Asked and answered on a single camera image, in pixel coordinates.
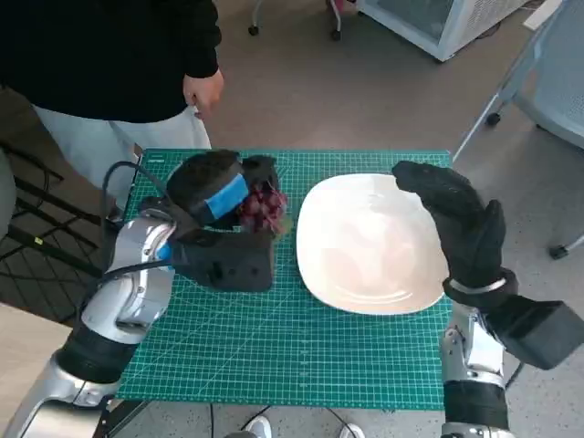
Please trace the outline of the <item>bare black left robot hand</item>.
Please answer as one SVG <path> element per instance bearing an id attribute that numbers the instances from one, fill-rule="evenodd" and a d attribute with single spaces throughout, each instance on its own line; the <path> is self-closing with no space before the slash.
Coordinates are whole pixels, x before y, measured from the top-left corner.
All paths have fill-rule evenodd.
<path id="1" fill-rule="evenodd" d="M 227 230 L 240 225 L 240 205 L 254 189 L 278 187 L 274 158 L 220 150 L 185 160 L 169 177 L 166 192 L 198 225 Z"/>

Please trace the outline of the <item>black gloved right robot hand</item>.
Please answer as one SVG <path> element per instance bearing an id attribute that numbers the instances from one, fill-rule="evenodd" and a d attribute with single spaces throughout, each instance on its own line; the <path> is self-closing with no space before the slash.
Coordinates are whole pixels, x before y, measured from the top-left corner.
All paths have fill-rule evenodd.
<path id="1" fill-rule="evenodd" d="M 506 223 L 500 202 L 484 203 L 470 181 L 449 168 L 402 161 L 392 174 L 433 218 L 451 279 L 479 289 L 503 278 Z"/>

